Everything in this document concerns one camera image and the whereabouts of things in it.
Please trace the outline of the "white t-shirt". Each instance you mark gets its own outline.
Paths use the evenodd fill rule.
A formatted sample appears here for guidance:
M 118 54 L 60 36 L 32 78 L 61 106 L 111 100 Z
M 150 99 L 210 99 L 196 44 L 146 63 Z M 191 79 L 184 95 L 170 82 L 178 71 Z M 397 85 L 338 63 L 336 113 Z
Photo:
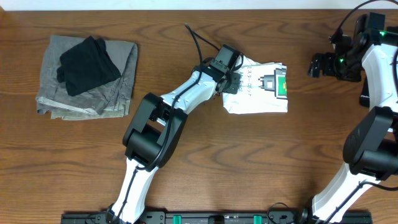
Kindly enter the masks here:
M 286 113 L 287 67 L 259 63 L 241 56 L 235 66 L 239 75 L 236 94 L 223 94 L 223 107 L 231 114 Z

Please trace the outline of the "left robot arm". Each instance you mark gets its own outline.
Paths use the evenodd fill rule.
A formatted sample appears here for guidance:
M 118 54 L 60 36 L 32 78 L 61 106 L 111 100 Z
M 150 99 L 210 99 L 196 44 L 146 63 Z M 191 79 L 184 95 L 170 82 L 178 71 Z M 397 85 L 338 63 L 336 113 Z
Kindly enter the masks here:
M 139 219 L 152 179 L 174 153 L 189 113 L 217 93 L 235 94 L 239 79 L 234 68 L 199 65 L 174 91 L 162 96 L 146 94 L 123 137 L 126 175 L 119 197 L 107 213 L 107 223 Z

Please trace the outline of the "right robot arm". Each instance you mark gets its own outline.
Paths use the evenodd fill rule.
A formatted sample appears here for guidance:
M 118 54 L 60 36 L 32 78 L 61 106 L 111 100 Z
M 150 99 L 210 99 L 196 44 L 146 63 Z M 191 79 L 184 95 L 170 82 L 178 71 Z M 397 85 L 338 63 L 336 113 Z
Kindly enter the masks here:
M 308 75 L 360 82 L 366 74 L 369 113 L 350 132 L 344 163 L 332 181 L 312 197 L 299 223 L 371 223 L 367 213 L 348 209 L 371 187 L 397 175 L 397 33 L 385 30 L 385 16 L 370 12 L 356 21 L 354 35 L 341 29 L 330 37 L 333 53 L 315 54 Z

